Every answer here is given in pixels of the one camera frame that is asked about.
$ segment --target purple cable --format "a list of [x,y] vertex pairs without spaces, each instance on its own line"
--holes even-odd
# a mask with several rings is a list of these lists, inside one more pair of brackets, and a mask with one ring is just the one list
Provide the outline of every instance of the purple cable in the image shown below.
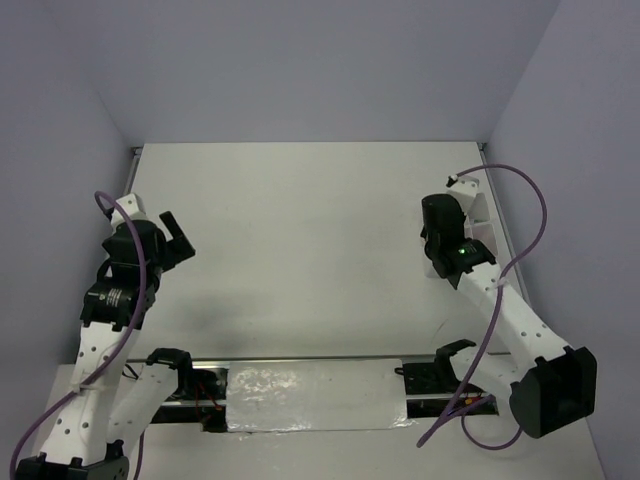
[[142,470],[142,454],[144,453],[144,432],[140,435],[138,442],[138,461],[136,462],[136,473],[133,474],[133,480],[138,480],[140,470]]
[[522,435],[522,427],[520,427],[520,428],[518,428],[518,431],[513,436],[513,438],[511,440],[509,440],[507,443],[503,443],[502,445],[485,445],[484,443],[480,443],[478,440],[476,440],[475,438],[473,438],[471,436],[471,433],[467,429],[467,424],[465,423],[466,419],[467,419],[467,416],[466,416],[465,413],[460,415],[460,425],[462,425],[462,431],[467,436],[469,441],[471,441],[471,443],[473,443],[476,447],[480,447],[480,448],[482,448],[484,450],[491,450],[491,451],[494,451],[494,452],[496,452],[498,450],[504,450],[506,448],[511,447],[514,443],[516,443],[518,441],[518,439],[520,438],[520,435]]
[[[516,167],[512,167],[511,165],[504,165],[504,164],[501,164],[501,163],[495,163],[495,164],[492,164],[492,165],[479,165],[477,167],[472,167],[472,168],[469,168],[467,170],[463,170],[462,172],[458,173],[457,176],[461,177],[463,175],[467,175],[469,173],[476,172],[478,170],[488,170],[488,169],[494,169],[494,168],[503,169],[503,170],[509,170],[511,172],[514,172],[514,173],[520,175],[522,178],[524,178],[526,180],[526,182],[529,185],[531,185],[531,188],[533,188],[533,190],[535,191],[536,195],[538,196],[538,200],[540,201],[540,207],[542,208],[542,221],[540,223],[540,229],[538,230],[538,234],[536,235],[536,237],[533,239],[533,241],[531,242],[531,244],[527,248],[525,248],[522,252],[520,252],[518,255],[516,255],[502,269],[502,272],[500,273],[500,278],[502,279],[507,275],[507,273],[509,273],[509,270],[511,270],[516,263],[518,263],[520,260],[522,260],[524,257],[526,257],[529,253],[531,253],[531,251],[536,247],[536,245],[538,245],[538,243],[540,242],[540,239],[542,238],[542,235],[544,234],[544,231],[547,228],[548,212],[547,212],[547,202],[545,201],[544,195],[540,191],[540,188],[538,188],[538,185],[536,185],[536,183],[531,179],[531,177],[529,177],[529,175],[527,175],[522,170],[520,170],[520,169],[518,169]],[[494,330],[496,328],[496,324],[498,323],[498,318],[500,317],[500,307],[502,306],[502,297],[504,295],[503,289],[504,289],[504,286],[502,284],[498,284],[498,288],[497,288],[498,293],[497,293],[497,297],[496,297],[496,305],[495,305],[495,307],[493,309],[493,313],[491,314],[491,320],[489,321],[489,326],[487,328],[487,332],[485,333],[484,338],[482,339],[482,343],[480,344],[480,347],[478,348],[478,353],[476,354],[475,358],[471,362],[471,365],[469,366],[469,370],[467,370],[467,373],[465,374],[465,376],[463,377],[462,381],[460,382],[460,385],[458,386],[458,389],[453,394],[453,397],[451,397],[451,400],[449,400],[449,403],[447,403],[447,406],[444,408],[444,410],[442,411],[440,416],[437,418],[437,420],[434,422],[434,424],[431,426],[431,428],[429,430],[427,430],[424,433],[424,435],[422,435],[422,437],[420,437],[420,439],[418,440],[418,443],[416,444],[416,446],[418,448],[422,447],[433,436],[433,434],[440,427],[442,427],[445,423],[447,423],[449,420],[451,420],[452,418],[455,418],[457,416],[462,416],[462,415],[464,415],[466,413],[466,412],[463,413],[462,410],[460,410],[459,412],[457,412],[457,414],[449,415],[450,412],[451,412],[451,409],[453,408],[453,406],[456,404],[456,402],[460,398],[460,395],[462,394],[464,389],[467,387],[467,385],[469,384],[469,380],[471,379],[472,375],[474,374],[474,372],[478,368],[478,364],[480,363],[480,360],[482,359],[482,355],[484,355],[485,351],[487,350],[487,347],[489,345],[489,340],[491,340],[491,336],[493,335],[493,332],[494,332]],[[478,401],[478,402],[473,403],[472,405],[469,405],[469,407],[472,407],[472,408],[470,408],[470,410],[468,410],[468,411],[474,410],[475,408],[479,407],[480,404],[481,404],[480,401]],[[469,437],[469,439],[472,442],[474,442],[476,445],[480,445],[480,442],[478,442],[475,439],[473,439],[471,437],[471,435],[468,433],[468,431],[466,431],[465,433],[467,434],[467,437]],[[507,448],[507,447],[513,445],[513,443],[515,443],[518,440],[518,438],[520,437],[521,434],[522,434],[522,432],[520,430],[518,430],[518,432],[516,433],[515,437],[511,441],[505,443],[504,445],[500,445],[497,449]],[[484,445],[483,448],[496,448],[496,447],[488,447],[488,446]]]
[[[136,230],[136,227],[133,221],[131,220],[129,215],[127,215],[127,212],[124,210],[124,208],[118,205],[116,201],[113,199],[113,197],[111,197],[110,195],[104,192],[96,192],[95,199],[96,199],[96,202],[98,203],[98,206],[100,207],[100,210],[102,210],[103,213],[106,213],[106,209],[104,208],[104,205],[102,205],[102,202],[101,202],[102,199],[106,200],[107,203],[109,203],[113,208],[115,208],[118,211],[120,215],[122,215],[124,222],[127,224],[127,227],[131,232],[131,237],[133,238],[133,243],[136,247],[136,253],[138,255],[138,263],[141,266],[145,265],[146,261],[144,258],[142,241],[140,240],[140,236],[138,235],[138,231]],[[83,380],[81,384],[82,386],[91,385],[98,378],[100,378],[100,376],[104,374],[105,370],[109,367],[109,365],[111,365],[111,362],[113,362],[113,360],[118,356],[118,354],[124,348],[125,344],[129,340],[129,337],[131,337],[131,334],[133,333],[133,330],[135,329],[135,327],[138,326],[138,324],[140,323],[140,320],[142,319],[142,310],[144,308],[144,303],[145,303],[144,290],[146,288],[146,285],[147,285],[147,269],[140,268],[140,293],[138,294],[136,306],[133,311],[133,314],[131,315],[131,320],[129,321],[129,325],[125,330],[125,333],[122,336],[120,343],[111,353],[111,355],[109,355],[109,358],[107,358],[107,360],[105,360],[105,362],[102,365],[96,368],[96,370],[92,374],[90,374],[87,378]],[[18,457],[20,456],[20,452],[22,451],[24,444],[27,443],[27,440],[29,440],[29,437],[31,437],[31,435],[33,435],[33,433],[38,428],[40,428],[40,425],[42,425],[47,420],[47,418],[53,415],[58,409],[64,406],[67,402],[71,401],[77,395],[78,394],[76,392],[67,393],[64,397],[58,400],[52,407],[50,407],[46,412],[44,412],[40,417],[38,417],[36,421],[33,422],[33,424],[27,429],[24,435],[22,435],[20,440],[18,440],[18,443],[16,444],[16,447],[13,450],[13,453],[11,454],[11,462],[9,463],[9,478],[11,480],[15,480],[16,478],[16,467],[18,465]]]

